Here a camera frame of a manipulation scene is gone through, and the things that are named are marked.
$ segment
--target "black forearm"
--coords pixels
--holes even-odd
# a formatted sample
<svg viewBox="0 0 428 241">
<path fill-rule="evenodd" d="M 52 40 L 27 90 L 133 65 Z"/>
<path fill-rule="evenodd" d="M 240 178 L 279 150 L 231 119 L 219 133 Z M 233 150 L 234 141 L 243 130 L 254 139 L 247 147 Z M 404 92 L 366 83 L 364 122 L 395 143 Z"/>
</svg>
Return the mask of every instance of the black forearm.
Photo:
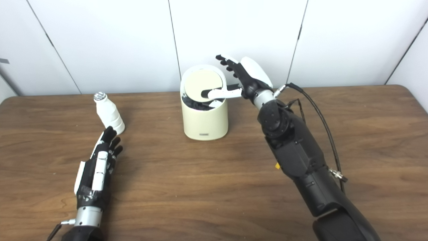
<svg viewBox="0 0 428 241">
<path fill-rule="evenodd" d="M 272 109 L 272 105 L 269 103 L 266 108 Z M 379 241 L 373 227 L 339 189 L 329 173 L 324 154 L 306 124 L 286 109 L 280 108 L 279 113 L 281 123 L 278 126 L 287 126 L 287 129 L 265 128 L 266 141 L 284 174 L 294 181 L 311 214 L 314 217 L 322 216 L 314 224 L 319 240 L 342 241 L 352 236 L 356 241 Z M 339 238 L 343 230 L 350 236 Z"/>
</svg>

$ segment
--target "white wall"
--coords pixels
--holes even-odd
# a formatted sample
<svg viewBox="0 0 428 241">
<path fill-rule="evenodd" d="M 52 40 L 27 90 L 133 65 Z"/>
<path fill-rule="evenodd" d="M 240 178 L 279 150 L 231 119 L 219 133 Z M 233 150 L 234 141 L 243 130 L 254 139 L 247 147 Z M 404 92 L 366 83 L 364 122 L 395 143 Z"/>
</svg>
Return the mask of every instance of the white wall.
<svg viewBox="0 0 428 241">
<path fill-rule="evenodd" d="M 428 112 L 428 27 L 424 26 L 387 84 L 399 84 Z"/>
<path fill-rule="evenodd" d="M 426 0 L 309 0 L 288 81 L 384 84 L 427 17 Z"/>
<path fill-rule="evenodd" d="M 19 94 L 79 93 L 26 1 L 0 1 L 0 36 L 0 75 Z"/>
<path fill-rule="evenodd" d="M 309 0 L 297 41 L 306 0 L 29 3 L 71 76 L 28 3 L 0 1 L 0 74 L 23 95 L 177 91 L 179 71 L 222 53 L 276 87 L 384 84 L 428 17 L 426 0 Z"/>
<path fill-rule="evenodd" d="M 15 92 L 11 87 L 4 81 L 2 76 L 0 75 L 0 104 L 7 98 L 16 96 Z"/>
<path fill-rule="evenodd" d="M 168 0 L 29 0 L 82 93 L 178 91 Z"/>
<path fill-rule="evenodd" d="M 170 0 L 170 6 L 181 74 L 210 64 L 236 83 L 215 59 L 228 54 L 254 59 L 276 87 L 285 83 L 306 0 Z"/>
</svg>

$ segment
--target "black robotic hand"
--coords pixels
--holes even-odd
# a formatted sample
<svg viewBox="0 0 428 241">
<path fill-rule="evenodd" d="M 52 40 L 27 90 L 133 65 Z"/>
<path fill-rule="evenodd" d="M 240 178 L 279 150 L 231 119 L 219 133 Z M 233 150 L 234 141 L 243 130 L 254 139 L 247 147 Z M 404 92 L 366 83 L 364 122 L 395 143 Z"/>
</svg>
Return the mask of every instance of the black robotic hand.
<svg viewBox="0 0 428 241">
<path fill-rule="evenodd" d="M 58 224 L 48 237 L 50 241 L 61 225 L 74 225 L 62 237 L 62 241 L 102 241 L 101 217 L 111 198 L 111 175 L 116 158 L 123 147 L 118 146 L 120 138 L 112 127 L 101 134 L 88 161 L 81 162 L 77 172 L 74 193 L 77 197 L 75 219 Z"/>
<path fill-rule="evenodd" d="M 293 180 L 311 214 L 318 217 L 313 224 L 317 238 L 320 241 L 380 241 L 371 224 L 334 181 L 333 176 L 341 180 L 341 185 L 346 180 L 340 173 L 340 165 L 337 171 L 328 167 L 303 119 L 291 111 L 290 104 L 285 105 L 276 99 L 286 87 L 307 97 L 323 121 L 336 158 L 327 123 L 303 89 L 290 83 L 274 93 L 268 76 L 250 58 L 244 57 L 240 63 L 224 55 L 218 55 L 216 59 L 227 65 L 228 71 L 235 72 L 234 76 L 242 84 L 242 96 L 259 109 L 257 119 L 281 170 Z M 221 98 L 221 94 L 217 90 L 207 91 L 208 98 Z"/>
</svg>

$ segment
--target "silver bottle cap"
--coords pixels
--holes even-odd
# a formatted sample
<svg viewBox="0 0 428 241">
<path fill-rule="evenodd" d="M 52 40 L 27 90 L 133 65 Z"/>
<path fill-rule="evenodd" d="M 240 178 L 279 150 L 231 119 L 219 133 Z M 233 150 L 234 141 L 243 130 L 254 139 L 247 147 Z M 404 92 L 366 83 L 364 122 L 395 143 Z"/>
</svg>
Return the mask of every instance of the silver bottle cap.
<svg viewBox="0 0 428 241">
<path fill-rule="evenodd" d="M 97 92 L 94 94 L 94 100 L 102 100 L 105 99 L 107 95 L 104 92 Z"/>
</svg>

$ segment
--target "white bottle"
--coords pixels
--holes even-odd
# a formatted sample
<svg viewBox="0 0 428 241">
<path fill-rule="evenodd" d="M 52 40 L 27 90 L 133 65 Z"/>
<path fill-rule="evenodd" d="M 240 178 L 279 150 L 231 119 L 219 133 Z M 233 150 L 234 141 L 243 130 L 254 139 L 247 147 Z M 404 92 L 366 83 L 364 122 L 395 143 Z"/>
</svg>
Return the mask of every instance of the white bottle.
<svg viewBox="0 0 428 241">
<path fill-rule="evenodd" d="M 125 130 L 125 123 L 123 123 L 116 105 L 103 92 L 94 94 L 94 101 L 97 103 L 97 114 L 104 126 L 106 128 L 111 126 L 118 135 L 121 134 Z"/>
</svg>

